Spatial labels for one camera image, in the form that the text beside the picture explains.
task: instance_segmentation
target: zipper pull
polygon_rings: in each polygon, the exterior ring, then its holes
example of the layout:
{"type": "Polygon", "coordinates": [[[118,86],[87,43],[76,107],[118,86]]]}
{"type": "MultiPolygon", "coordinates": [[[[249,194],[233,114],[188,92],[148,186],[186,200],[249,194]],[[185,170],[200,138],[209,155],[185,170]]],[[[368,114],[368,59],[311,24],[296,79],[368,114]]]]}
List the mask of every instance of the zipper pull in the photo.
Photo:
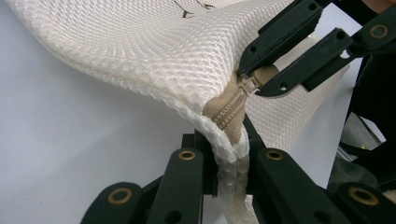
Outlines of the zipper pull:
{"type": "Polygon", "coordinates": [[[273,77],[279,74],[279,70],[273,64],[264,65],[251,73],[250,77],[242,74],[238,86],[241,87],[247,95],[259,91],[259,88],[268,83],[273,77]]]}

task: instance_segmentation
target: white table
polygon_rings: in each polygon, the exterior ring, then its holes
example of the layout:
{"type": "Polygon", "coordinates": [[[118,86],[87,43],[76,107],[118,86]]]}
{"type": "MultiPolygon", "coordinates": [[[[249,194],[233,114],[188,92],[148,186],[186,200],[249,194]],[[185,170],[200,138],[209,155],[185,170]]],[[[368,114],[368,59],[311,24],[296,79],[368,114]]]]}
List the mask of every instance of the white table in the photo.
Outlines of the white table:
{"type": "MultiPolygon", "coordinates": [[[[359,25],[325,10],[315,33],[359,25]]],[[[291,156],[326,187],[359,62],[352,64],[296,141],[291,156]]],[[[151,98],[60,62],[0,1],[0,223],[79,223],[117,182],[145,186],[163,174],[193,128],[151,98]]],[[[225,223],[205,197],[204,223],[225,223]]]]}

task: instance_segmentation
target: zipper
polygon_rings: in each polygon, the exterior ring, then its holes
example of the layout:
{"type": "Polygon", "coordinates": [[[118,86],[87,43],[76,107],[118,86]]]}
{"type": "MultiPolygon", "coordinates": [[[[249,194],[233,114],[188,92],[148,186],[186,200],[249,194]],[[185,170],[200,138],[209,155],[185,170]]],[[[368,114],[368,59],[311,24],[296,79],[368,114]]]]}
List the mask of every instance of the zipper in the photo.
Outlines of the zipper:
{"type": "Polygon", "coordinates": [[[234,72],[224,92],[206,103],[203,115],[226,133],[232,145],[236,144],[241,137],[247,98],[277,73],[273,65],[257,69],[249,78],[238,77],[234,72]]]}

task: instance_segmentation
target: white mesh fabric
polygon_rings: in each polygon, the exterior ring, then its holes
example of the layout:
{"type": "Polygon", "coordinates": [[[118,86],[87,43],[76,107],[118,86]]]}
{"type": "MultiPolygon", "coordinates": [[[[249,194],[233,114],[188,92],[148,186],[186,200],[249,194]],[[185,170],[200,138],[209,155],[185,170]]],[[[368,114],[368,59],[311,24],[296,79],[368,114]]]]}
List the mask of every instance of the white mesh fabric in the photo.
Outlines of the white mesh fabric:
{"type": "MultiPolygon", "coordinates": [[[[63,62],[166,103],[203,133],[219,165],[219,197],[228,222],[257,223],[251,204],[244,203],[247,133],[243,128],[239,143],[232,146],[202,111],[210,99],[223,92],[257,31],[290,0],[6,2],[38,41],[63,62]]],[[[310,45],[296,49],[277,66],[286,66],[310,45]]],[[[335,80],[314,93],[297,90],[283,101],[250,97],[247,113],[264,142],[287,148],[335,80]],[[294,109],[301,106],[304,110],[294,109]],[[284,110],[287,116],[277,113],[284,110]]]]}

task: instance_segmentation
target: skin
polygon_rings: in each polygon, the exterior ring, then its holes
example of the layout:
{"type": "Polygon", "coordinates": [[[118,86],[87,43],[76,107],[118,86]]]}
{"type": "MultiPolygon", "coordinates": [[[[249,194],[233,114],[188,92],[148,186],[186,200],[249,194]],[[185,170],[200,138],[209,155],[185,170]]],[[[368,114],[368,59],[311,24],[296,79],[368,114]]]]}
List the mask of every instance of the skin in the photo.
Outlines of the skin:
{"type": "Polygon", "coordinates": [[[396,0],[361,0],[361,1],[376,13],[381,13],[396,3],[396,0]]]}

